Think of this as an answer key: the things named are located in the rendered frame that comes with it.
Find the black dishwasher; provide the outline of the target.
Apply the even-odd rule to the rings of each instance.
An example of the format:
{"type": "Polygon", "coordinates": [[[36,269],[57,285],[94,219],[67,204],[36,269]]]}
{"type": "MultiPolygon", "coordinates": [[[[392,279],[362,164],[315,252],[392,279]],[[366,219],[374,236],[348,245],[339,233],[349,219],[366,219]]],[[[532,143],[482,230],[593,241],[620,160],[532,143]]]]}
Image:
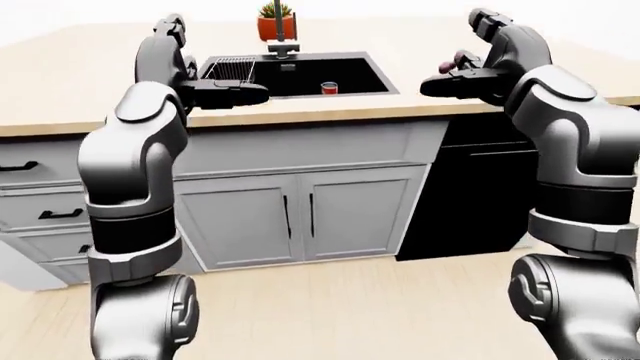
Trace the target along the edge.
{"type": "Polygon", "coordinates": [[[538,153],[503,113],[450,116],[396,259],[509,251],[526,233],[538,153]]]}

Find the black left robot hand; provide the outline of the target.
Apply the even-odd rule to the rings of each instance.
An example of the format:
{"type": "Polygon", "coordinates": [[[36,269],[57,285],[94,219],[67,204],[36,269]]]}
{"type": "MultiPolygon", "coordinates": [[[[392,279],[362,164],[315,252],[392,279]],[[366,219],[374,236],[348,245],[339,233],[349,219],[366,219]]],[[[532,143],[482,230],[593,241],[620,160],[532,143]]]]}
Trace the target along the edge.
{"type": "Polygon", "coordinates": [[[138,48],[135,81],[168,86],[185,113],[195,108],[226,110],[269,100],[269,90],[255,83],[201,79],[196,59],[182,54],[185,44],[186,26],[180,15],[171,14],[158,20],[153,35],[145,38],[138,48]]]}

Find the grey sink faucet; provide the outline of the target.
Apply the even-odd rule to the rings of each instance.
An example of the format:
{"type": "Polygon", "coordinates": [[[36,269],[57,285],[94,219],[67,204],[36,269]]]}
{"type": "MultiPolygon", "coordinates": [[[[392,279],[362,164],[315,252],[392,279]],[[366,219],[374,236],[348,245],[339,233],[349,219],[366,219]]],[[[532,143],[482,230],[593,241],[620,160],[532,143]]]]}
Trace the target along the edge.
{"type": "Polygon", "coordinates": [[[267,41],[267,50],[274,53],[277,59],[288,59],[290,52],[299,52],[300,44],[297,37],[296,14],[293,14],[293,38],[284,38],[283,15],[280,0],[274,0],[274,16],[276,24],[276,39],[267,41]]]}

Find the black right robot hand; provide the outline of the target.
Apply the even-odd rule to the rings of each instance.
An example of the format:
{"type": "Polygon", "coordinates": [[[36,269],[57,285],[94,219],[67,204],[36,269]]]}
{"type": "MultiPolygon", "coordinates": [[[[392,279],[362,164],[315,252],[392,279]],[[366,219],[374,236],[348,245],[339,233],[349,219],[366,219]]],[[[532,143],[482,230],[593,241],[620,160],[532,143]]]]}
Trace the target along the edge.
{"type": "Polygon", "coordinates": [[[502,107],[528,71],[552,63],[549,47],[534,29],[485,8],[469,14],[475,35],[491,44],[485,59],[463,51],[456,68],[424,80],[420,93],[435,98],[477,98],[502,107]]]}

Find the green plant in orange pot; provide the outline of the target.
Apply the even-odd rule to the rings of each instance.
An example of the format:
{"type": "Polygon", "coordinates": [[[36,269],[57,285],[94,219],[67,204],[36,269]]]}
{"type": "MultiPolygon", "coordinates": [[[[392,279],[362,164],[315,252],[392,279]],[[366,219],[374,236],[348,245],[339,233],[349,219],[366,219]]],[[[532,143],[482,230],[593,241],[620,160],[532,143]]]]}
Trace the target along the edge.
{"type": "Polygon", "coordinates": [[[276,19],[276,2],[280,5],[281,14],[281,30],[283,38],[296,38],[296,18],[295,12],[286,5],[282,0],[271,0],[262,6],[257,17],[257,27],[259,38],[262,41],[270,41],[278,39],[278,22],[276,19]]]}

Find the grey cabinet drawer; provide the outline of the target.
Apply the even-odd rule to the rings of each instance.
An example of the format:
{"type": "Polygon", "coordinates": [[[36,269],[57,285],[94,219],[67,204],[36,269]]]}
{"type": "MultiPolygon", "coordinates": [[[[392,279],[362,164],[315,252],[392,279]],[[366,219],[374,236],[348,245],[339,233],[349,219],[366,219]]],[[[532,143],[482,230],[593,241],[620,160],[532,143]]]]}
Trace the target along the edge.
{"type": "Polygon", "coordinates": [[[84,194],[79,186],[30,188],[0,191],[0,230],[26,230],[87,224],[84,194]],[[84,209],[77,218],[39,220],[41,212],[72,212],[84,209]]]}
{"type": "Polygon", "coordinates": [[[0,165],[19,166],[38,161],[32,170],[0,173],[0,185],[78,181],[79,140],[0,143],[0,165]]]}
{"type": "Polygon", "coordinates": [[[34,248],[45,261],[85,257],[86,254],[79,254],[78,249],[81,245],[93,245],[88,228],[22,233],[19,239],[34,248]]]}

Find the black rectangular sink basin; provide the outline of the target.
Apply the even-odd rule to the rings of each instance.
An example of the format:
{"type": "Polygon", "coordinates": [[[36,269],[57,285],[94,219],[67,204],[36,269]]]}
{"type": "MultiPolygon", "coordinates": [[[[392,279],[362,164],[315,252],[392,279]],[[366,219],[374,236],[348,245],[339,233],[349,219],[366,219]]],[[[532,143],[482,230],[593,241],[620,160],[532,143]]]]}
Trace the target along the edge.
{"type": "Polygon", "coordinates": [[[396,87],[365,52],[290,53],[256,57],[254,82],[272,98],[318,98],[321,83],[338,84],[339,96],[395,95],[396,87]]]}

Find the grey kitchen island cabinet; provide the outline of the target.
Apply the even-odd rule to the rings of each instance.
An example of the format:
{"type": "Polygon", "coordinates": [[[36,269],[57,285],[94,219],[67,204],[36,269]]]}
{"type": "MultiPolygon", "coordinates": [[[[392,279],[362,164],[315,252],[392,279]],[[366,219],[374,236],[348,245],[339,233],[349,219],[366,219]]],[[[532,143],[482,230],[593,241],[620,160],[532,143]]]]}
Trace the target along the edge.
{"type": "MultiPolygon", "coordinates": [[[[196,129],[177,159],[176,182],[247,176],[294,176],[297,184],[299,232],[303,246],[300,178],[308,173],[381,167],[426,166],[417,197],[435,159],[447,125],[445,122],[355,122],[352,124],[298,124],[292,126],[243,126],[231,130],[196,129]]],[[[79,140],[80,135],[3,139],[0,143],[79,140]]],[[[82,187],[78,181],[0,185],[0,191],[30,188],[82,187]]],[[[173,272],[198,274],[208,270],[187,238],[177,216],[183,239],[183,255],[173,272]]],[[[76,224],[26,230],[0,230],[0,281],[19,290],[38,291],[83,284],[89,280],[85,257],[45,261],[34,248],[19,239],[22,233],[89,227],[76,224]]]]}

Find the grey cabinet door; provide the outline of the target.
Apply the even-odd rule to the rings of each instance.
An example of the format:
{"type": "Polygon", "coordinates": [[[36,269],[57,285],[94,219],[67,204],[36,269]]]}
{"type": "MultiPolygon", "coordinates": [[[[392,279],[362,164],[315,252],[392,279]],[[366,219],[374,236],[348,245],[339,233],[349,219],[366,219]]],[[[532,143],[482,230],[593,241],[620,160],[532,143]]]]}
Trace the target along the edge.
{"type": "Polygon", "coordinates": [[[305,260],[395,254],[427,169],[381,167],[301,176],[305,260]],[[314,238],[310,193],[315,205],[314,238]]]}
{"type": "Polygon", "coordinates": [[[247,176],[175,183],[176,212],[208,270],[303,260],[294,176],[247,176]],[[289,201],[288,239],[282,196],[289,201]]]}

